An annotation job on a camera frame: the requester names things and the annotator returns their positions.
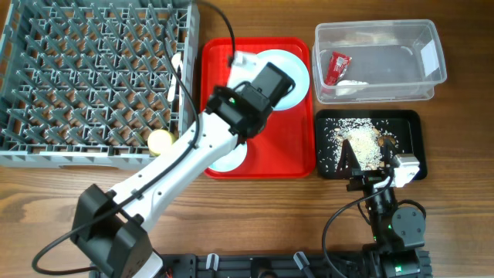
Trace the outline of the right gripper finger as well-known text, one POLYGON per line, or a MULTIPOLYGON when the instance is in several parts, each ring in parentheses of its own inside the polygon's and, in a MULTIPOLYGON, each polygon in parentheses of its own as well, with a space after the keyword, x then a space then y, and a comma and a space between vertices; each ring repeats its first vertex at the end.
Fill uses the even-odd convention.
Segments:
POLYGON ((347 139, 343 140, 340 160, 337 164, 337 172, 353 172, 360 170, 360 164, 350 142, 347 139))
POLYGON ((391 160, 393 156, 396 155, 397 150, 395 144, 389 137, 383 139, 383 156, 384 156, 384 166, 386 168, 391 166, 391 160))

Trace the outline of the food scraps and rice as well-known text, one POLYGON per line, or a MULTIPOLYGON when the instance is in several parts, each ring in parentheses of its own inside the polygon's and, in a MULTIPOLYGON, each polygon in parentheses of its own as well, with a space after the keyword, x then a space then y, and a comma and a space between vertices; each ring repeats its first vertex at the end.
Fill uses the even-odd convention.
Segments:
POLYGON ((386 120, 374 124, 370 118, 326 118, 320 123, 323 135, 317 158, 326 173, 337 169, 345 140, 349 141, 362 170, 384 167, 381 148, 385 139, 397 145, 397 136, 379 126, 386 124, 386 120))

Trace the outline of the white napkin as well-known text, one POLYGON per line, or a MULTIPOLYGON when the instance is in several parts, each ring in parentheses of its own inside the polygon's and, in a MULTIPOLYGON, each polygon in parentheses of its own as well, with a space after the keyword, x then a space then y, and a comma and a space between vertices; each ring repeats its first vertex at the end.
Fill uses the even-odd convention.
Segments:
POLYGON ((356 80, 341 80, 337 83, 336 95, 338 97, 354 94, 365 89, 369 83, 356 80))

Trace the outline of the cream plastic spoon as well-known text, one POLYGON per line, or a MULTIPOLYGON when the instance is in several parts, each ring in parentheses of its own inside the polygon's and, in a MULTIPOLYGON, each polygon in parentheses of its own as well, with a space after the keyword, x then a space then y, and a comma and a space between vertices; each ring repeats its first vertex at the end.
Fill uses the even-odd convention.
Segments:
POLYGON ((178 84, 178 79, 179 79, 179 70, 181 69, 182 66, 182 54, 180 52, 175 53, 173 57, 171 58, 171 65, 174 70, 174 72, 171 74, 171 83, 170 87, 167 92, 167 101, 169 103, 173 103, 175 100, 175 97, 180 90, 180 85, 178 84))

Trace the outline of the yellow plastic cup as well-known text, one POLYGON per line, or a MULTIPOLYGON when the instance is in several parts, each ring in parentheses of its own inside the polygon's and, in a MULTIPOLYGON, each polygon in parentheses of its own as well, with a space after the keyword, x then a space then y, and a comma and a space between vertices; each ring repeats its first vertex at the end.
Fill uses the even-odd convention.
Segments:
POLYGON ((167 151, 176 141, 176 137, 166 130, 152 131, 147 139, 147 147, 151 155, 157 157, 167 151))

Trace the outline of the red ketchup packet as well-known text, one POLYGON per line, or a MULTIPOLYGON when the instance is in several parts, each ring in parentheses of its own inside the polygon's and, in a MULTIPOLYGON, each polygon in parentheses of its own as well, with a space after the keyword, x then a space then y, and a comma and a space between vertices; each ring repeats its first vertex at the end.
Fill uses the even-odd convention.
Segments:
POLYGON ((328 70, 324 83, 327 86, 336 85, 337 82, 345 75, 352 58, 343 53, 333 52, 330 58, 328 70))

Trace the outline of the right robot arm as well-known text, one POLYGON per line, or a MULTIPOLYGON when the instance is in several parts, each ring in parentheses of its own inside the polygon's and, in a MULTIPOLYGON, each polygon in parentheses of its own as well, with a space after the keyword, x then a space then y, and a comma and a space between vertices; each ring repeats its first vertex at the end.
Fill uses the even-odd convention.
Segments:
POLYGON ((363 271, 368 277, 431 277, 431 260, 425 245, 426 211, 419 203, 398 201, 394 190, 411 182, 420 170, 413 154, 399 154, 384 139, 384 166, 363 170, 346 139, 342 143, 337 177, 347 179, 347 190, 362 191, 374 243, 363 248, 363 271))

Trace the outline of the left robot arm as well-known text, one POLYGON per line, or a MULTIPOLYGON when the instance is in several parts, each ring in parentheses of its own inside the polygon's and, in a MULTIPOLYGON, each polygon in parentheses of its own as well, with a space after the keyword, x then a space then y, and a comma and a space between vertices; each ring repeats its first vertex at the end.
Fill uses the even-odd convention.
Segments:
POLYGON ((79 197, 70 237, 108 277, 156 277, 164 266, 149 233, 171 202, 206 168, 255 137, 274 106, 294 88, 272 63, 251 81, 216 86, 197 120, 164 154, 104 192, 79 197))

